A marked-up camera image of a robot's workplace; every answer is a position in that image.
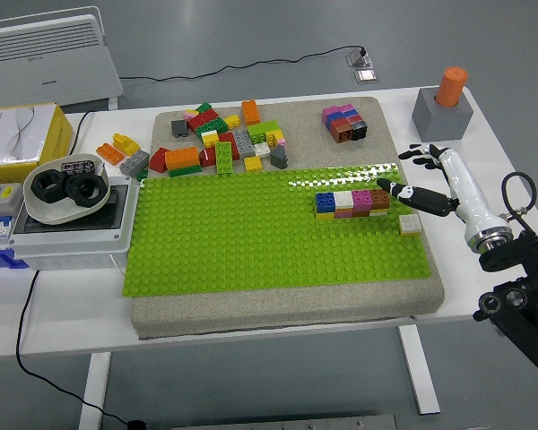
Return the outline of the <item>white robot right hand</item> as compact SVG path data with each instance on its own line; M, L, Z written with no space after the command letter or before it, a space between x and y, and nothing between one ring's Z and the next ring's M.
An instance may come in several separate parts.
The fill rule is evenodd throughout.
M442 171L450 195L379 178L377 185L398 201L418 211L446 217L454 212L465 224L465 242L475 253L484 253L513 239L508 222L494 214L472 173L456 151L434 144L413 144L399 155L426 169Z

